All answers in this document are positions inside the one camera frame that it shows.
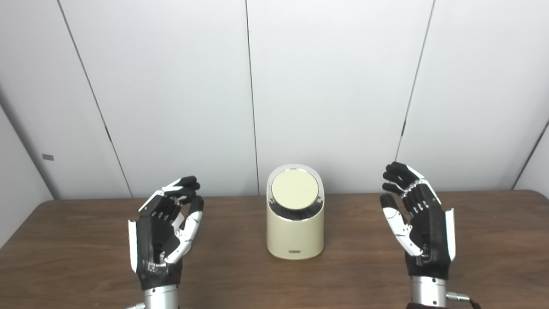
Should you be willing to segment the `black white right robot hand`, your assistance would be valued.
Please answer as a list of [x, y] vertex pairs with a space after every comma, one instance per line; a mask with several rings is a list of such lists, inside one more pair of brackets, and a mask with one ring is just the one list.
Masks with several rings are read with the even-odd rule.
[[379, 201], [404, 249], [408, 275], [447, 280], [455, 258], [453, 209], [444, 210], [428, 180], [406, 164], [388, 164], [383, 178]]

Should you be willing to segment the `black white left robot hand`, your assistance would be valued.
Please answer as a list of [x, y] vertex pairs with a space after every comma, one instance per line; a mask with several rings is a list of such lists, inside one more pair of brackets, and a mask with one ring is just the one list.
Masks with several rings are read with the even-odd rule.
[[129, 220], [130, 265], [141, 289], [178, 285], [182, 257], [192, 247], [200, 227], [204, 200], [195, 176], [182, 177], [157, 190]]

